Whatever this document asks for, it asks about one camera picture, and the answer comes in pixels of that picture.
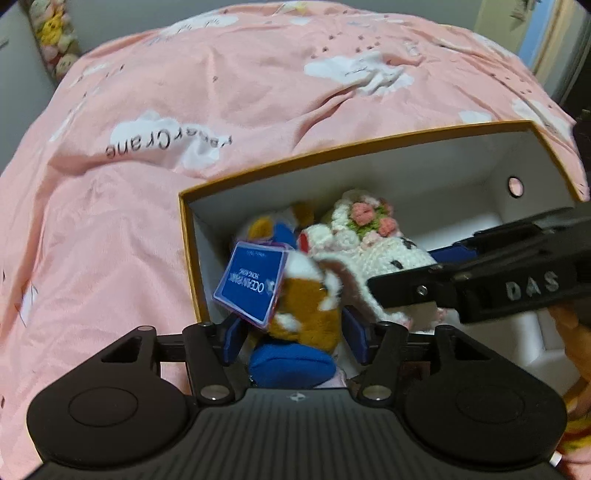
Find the open box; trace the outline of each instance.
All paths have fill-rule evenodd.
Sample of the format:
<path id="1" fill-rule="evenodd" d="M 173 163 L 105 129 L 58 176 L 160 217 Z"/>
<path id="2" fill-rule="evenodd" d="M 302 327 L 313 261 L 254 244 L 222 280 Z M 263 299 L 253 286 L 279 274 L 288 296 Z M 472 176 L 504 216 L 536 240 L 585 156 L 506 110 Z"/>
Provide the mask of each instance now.
<path id="1" fill-rule="evenodd" d="M 301 200 L 311 202 L 319 218 L 351 188 L 394 205 L 405 236 L 426 250 L 578 201 L 563 166 L 529 121 L 394 135 L 243 171 L 180 193 L 197 321 L 220 323 L 228 314 L 212 294 L 232 235 L 246 221 Z M 579 376 L 545 311 L 462 329 L 560 393 Z"/>

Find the shelf of plush toys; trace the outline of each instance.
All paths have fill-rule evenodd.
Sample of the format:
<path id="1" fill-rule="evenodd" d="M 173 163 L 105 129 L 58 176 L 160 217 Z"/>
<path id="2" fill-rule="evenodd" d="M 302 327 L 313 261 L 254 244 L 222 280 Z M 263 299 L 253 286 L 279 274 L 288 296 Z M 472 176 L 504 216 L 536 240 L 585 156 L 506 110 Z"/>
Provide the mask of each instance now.
<path id="1" fill-rule="evenodd" d="M 80 47 L 67 12 L 66 0 L 20 0 L 27 12 L 45 67 L 61 82 L 80 57 Z"/>

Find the white foam insert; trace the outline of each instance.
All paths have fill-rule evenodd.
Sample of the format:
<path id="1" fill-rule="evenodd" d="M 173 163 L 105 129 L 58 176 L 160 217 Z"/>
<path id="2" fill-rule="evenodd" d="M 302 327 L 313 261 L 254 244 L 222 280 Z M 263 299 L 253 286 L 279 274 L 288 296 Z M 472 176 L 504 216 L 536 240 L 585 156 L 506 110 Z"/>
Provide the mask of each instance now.
<path id="1" fill-rule="evenodd" d="M 519 199 L 509 194 L 511 176 L 524 185 Z M 190 205 L 212 321 L 221 322 L 226 315 L 211 300 L 212 293 L 229 257 L 228 240 L 245 221 L 299 200 L 313 202 L 317 213 L 323 214 L 351 188 L 366 189 L 390 201 L 403 233 L 427 250 L 573 204 L 564 178 L 528 131 L 345 158 L 225 190 Z M 563 393 L 578 373 L 564 356 L 552 319 L 548 314 L 541 318 L 525 312 L 461 328 Z M 458 325 L 457 318 L 452 323 Z"/>

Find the metal pin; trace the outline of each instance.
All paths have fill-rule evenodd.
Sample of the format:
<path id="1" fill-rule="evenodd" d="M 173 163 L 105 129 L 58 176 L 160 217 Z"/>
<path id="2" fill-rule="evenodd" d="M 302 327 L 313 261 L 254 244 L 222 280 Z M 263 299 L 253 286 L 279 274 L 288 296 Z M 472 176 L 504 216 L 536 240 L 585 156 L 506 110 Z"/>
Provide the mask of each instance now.
<path id="1" fill-rule="evenodd" d="M 201 389 L 201 396 L 208 400 L 221 400 L 226 398 L 230 391 L 223 385 L 207 385 Z"/>
<path id="2" fill-rule="evenodd" d="M 386 400 L 392 395 L 392 390 L 384 385 L 370 385 L 363 389 L 363 396 L 369 400 Z"/>

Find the brown plush toy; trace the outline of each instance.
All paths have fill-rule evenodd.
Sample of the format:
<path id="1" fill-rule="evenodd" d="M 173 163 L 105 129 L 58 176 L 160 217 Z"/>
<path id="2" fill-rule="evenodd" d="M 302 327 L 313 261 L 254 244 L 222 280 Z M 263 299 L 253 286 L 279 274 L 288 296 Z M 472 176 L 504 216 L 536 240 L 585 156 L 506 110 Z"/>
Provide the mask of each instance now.
<path id="1" fill-rule="evenodd" d="M 297 250 L 296 237 L 313 221 L 310 206 L 296 203 L 250 221 L 236 239 L 283 243 L 293 248 L 287 257 L 280 296 L 267 333 L 279 340 L 332 353 L 340 341 L 341 282 L 333 272 Z"/>
<path id="2" fill-rule="evenodd" d="M 332 353 L 340 341 L 340 289 L 334 273 L 291 251 L 269 335 Z"/>

